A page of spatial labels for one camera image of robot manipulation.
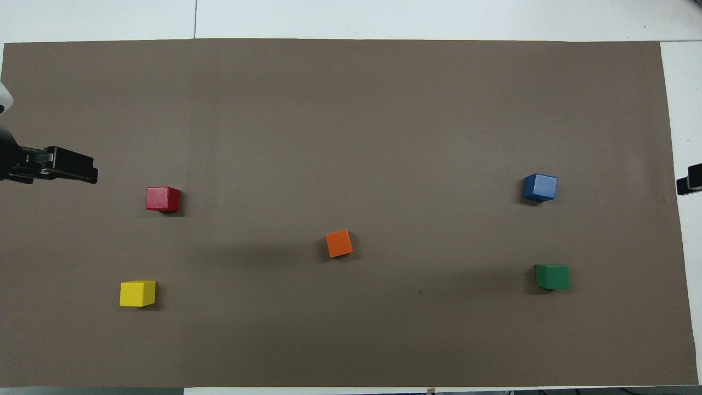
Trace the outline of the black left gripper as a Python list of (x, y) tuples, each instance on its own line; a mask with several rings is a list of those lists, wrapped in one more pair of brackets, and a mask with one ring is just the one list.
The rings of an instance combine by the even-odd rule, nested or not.
[[(32, 184), (36, 178), (54, 180), (55, 176), (42, 172), (49, 157), (46, 150), (18, 145), (10, 130), (1, 127), (1, 180), (24, 184)], [(95, 184), (98, 173), (92, 157), (55, 147), (55, 174)]]

